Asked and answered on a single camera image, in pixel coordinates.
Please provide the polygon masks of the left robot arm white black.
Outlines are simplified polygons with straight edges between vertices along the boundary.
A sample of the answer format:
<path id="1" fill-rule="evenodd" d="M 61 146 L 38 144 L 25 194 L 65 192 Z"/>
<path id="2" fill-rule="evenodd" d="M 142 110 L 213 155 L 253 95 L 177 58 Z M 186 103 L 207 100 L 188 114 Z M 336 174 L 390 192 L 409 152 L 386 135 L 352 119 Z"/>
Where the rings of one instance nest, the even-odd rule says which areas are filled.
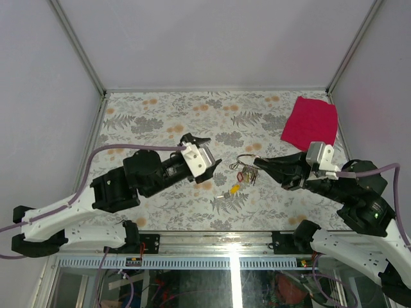
<path id="1" fill-rule="evenodd" d="M 137 207 L 175 184 L 188 180 L 201 184 L 213 177 L 221 163 L 207 147 L 208 138 L 191 133 L 182 136 L 177 146 L 113 144 L 95 149 L 89 156 L 85 176 L 71 196 L 34 209 L 20 205 L 13 210 L 13 259 L 41 258 L 58 252 L 81 250 L 142 255 L 146 243 L 131 220 L 109 226 L 84 226 L 82 222 Z M 87 182 L 93 158 L 105 150 L 131 149 L 121 166 Z"/>

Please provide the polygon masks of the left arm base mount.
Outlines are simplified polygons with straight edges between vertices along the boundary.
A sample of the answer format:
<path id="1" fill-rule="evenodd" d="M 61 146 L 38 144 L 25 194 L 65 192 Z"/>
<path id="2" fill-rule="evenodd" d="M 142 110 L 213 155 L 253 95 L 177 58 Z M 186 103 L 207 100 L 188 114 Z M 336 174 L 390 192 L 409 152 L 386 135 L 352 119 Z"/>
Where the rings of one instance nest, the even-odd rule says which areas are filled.
<path id="1" fill-rule="evenodd" d="M 113 229 L 115 233 L 113 236 L 114 244 L 104 246 L 104 249 L 109 249 L 109 253 L 140 253 L 142 255 L 159 253 L 161 239 L 159 234 L 141 235 L 137 224 L 130 220 L 123 221 L 120 225 L 114 225 Z"/>

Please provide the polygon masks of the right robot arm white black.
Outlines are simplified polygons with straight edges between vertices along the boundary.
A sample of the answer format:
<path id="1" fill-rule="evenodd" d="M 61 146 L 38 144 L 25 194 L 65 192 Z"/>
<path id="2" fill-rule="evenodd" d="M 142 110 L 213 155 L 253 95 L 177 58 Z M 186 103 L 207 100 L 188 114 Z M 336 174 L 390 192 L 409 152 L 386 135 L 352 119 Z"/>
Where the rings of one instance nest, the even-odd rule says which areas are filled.
<path id="1" fill-rule="evenodd" d="M 334 257 L 381 286 L 383 294 L 410 306 L 410 239 L 403 230 L 398 207 L 382 197 L 387 181 L 367 160 L 350 160 L 342 168 L 332 163 L 334 149 L 314 142 L 307 152 L 277 158 L 256 158 L 264 170 L 288 191 L 306 189 L 342 204 L 337 214 L 357 234 L 381 252 L 363 251 L 318 224 L 303 220 L 295 229 L 293 247 L 300 253 L 317 252 Z"/>

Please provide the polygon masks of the yellow key tag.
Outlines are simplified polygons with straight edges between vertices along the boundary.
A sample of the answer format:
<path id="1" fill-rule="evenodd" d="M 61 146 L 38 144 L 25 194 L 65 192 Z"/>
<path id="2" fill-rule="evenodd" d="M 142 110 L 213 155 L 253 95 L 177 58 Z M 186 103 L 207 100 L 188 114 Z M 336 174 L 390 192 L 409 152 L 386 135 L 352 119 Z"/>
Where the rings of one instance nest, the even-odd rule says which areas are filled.
<path id="1" fill-rule="evenodd" d="M 232 188 L 230 189 L 230 193 L 235 194 L 237 191 L 239 191 L 240 188 L 241 188 L 241 186 L 239 184 L 236 184 L 236 185 L 232 186 Z"/>

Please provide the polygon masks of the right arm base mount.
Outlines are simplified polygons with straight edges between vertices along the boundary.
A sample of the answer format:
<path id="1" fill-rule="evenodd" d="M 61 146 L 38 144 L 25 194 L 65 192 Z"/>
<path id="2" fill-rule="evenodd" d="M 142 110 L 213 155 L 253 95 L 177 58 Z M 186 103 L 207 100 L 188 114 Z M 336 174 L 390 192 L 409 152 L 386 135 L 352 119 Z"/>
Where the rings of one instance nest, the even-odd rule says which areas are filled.
<path id="1" fill-rule="evenodd" d="M 311 242 L 320 226 L 307 219 L 302 220 L 292 234 L 272 231 L 272 242 L 268 248 L 276 255 L 312 254 Z"/>

